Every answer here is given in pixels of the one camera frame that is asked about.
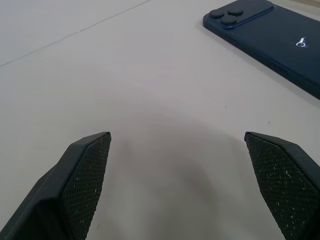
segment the textured rubber pad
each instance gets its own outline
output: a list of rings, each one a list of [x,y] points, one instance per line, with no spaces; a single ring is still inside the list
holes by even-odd
[[[75,239],[87,237],[102,191],[110,141],[107,136],[89,145],[72,172],[61,200]]]
[[[286,240],[309,239],[318,224],[320,191],[299,166],[299,158],[285,148],[295,148],[293,152],[300,153],[304,160],[307,154],[294,143],[283,145],[281,139],[277,145],[279,138],[270,142],[267,137],[252,133],[245,136],[261,195]]]
[[[102,191],[109,132],[71,144],[0,232],[0,240],[85,240]]]

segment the dark blue smartphone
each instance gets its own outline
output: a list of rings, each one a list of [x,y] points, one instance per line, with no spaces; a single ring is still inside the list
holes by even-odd
[[[267,0],[237,0],[203,26],[320,99],[320,22]]]

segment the white tabletop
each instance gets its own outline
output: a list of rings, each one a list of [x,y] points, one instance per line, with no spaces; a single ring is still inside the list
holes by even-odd
[[[0,228],[69,144],[111,131],[88,240],[283,240],[244,135],[320,164],[320,102],[202,26],[229,2],[151,0],[2,66]]]
[[[0,2],[0,66],[147,0],[8,0]]]

